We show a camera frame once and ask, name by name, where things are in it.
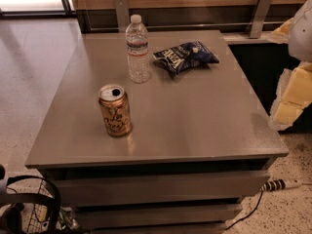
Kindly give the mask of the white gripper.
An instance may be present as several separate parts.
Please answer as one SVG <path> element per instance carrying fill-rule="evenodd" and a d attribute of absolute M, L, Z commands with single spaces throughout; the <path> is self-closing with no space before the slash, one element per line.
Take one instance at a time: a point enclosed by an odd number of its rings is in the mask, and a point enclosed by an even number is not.
<path fill-rule="evenodd" d="M 302 61 L 294 70 L 284 69 L 270 109 L 270 126 L 277 131 L 291 127 L 312 103 L 312 63 Z"/>

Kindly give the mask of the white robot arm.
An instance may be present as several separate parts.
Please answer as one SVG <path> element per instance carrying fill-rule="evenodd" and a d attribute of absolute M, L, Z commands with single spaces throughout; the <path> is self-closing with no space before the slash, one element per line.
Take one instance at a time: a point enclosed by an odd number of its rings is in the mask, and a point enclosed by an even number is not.
<path fill-rule="evenodd" d="M 270 109 L 271 128 L 284 131 L 312 103 L 312 0 L 272 34 L 287 42 L 290 56 L 300 61 L 294 70 L 283 70 Z"/>

